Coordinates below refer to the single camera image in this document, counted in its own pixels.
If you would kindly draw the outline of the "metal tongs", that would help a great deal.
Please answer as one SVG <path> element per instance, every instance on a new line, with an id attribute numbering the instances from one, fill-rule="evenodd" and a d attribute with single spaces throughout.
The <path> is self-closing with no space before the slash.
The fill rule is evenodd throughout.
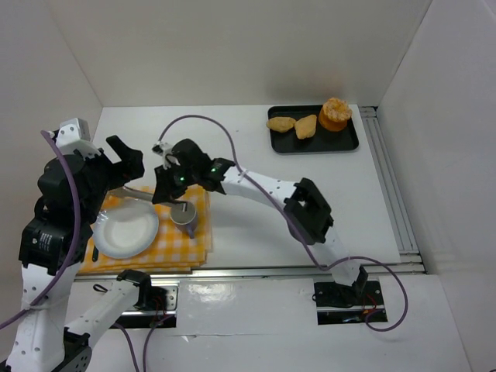
<path id="1" fill-rule="evenodd" d="M 195 211 L 195 206 L 188 201 L 175 200 L 170 198 L 165 198 L 164 200 L 156 198 L 154 193 L 148 191 L 141 191 L 135 188 L 122 186 L 120 188 L 113 189 L 109 194 L 116 198 L 135 198 L 141 201 L 149 202 L 153 205 L 164 205 L 170 207 L 174 210 L 179 210 L 181 212 L 193 212 Z"/>

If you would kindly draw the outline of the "triangular bread pastry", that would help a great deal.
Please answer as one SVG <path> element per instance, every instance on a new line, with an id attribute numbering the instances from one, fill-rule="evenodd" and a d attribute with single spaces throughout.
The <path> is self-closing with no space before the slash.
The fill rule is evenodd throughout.
<path id="1" fill-rule="evenodd" d="M 315 135 L 317 126 L 317 116 L 308 115 L 304 118 L 299 119 L 294 124 L 295 133 L 298 139 L 306 140 L 312 138 Z"/>

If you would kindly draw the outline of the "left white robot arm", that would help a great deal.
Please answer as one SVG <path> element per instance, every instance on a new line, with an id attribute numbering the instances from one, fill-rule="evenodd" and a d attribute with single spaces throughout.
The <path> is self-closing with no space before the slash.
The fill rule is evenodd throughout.
<path id="1" fill-rule="evenodd" d="M 92 225 L 111 190 L 143 176 L 143 155 L 117 136 L 107 139 L 119 156 L 112 162 L 92 142 L 79 118 L 43 132 L 55 157 L 37 185 L 41 196 L 22 231 L 22 307 L 3 371 L 84 371 L 96 343 L 130 308 L 164 308 L 167 291 L 149 274 L 124 270 L 97 302 L 73 322 L 66 320 L 74 279 L 84 260 Z"/>

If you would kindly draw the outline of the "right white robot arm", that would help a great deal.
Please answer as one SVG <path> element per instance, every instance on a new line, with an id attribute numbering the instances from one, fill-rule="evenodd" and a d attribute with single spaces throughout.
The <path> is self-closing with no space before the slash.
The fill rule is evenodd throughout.
<path id="1" fill-rule="evenodd" d="M 257 174 L 241 167 L 235 157 L 211 158 L 191 139 L 173 146 L 157 141 L 152 151 L 163 161 L 154 170 L 154 204 L 178 204 L 187 189 L 197 185 L 274 208 L 312 262 L 318 257 L 327 260 L 316 263 L 318 269 L 328 271 L 347 295 L 358 298 L 363 294 L 367 272 L 350 259 L 334 227 L 332 209 L 312 180 L 283 181 Z"/>

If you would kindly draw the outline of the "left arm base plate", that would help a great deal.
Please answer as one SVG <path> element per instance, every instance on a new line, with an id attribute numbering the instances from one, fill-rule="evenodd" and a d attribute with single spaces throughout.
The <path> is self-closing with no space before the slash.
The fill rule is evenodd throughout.
<path id="1" fill-rule="evenodd" d="M 146 300 L 144 305 L 135 305 L 134 308 L 140 311 L 152 311 L 156 313 L 162 312 L 164 315 L 167 310 L 173 309 L 175 306 L 175 297 L 168 294 L 166 288 L 152 287 L 151 297 Z"/>

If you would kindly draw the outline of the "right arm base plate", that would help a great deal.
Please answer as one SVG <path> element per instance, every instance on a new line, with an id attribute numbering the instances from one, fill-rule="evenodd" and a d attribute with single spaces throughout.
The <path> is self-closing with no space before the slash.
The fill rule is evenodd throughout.
<path id="1" fill-rule="evenodd" d="M 379 281 L 368 281 L 359 294 L 352 288 L 330 281 L 317 281 L 313 287 L 312 300 L 318 311 L 337 311 L 357 307 L 379 308 L 384 305 Z"/>

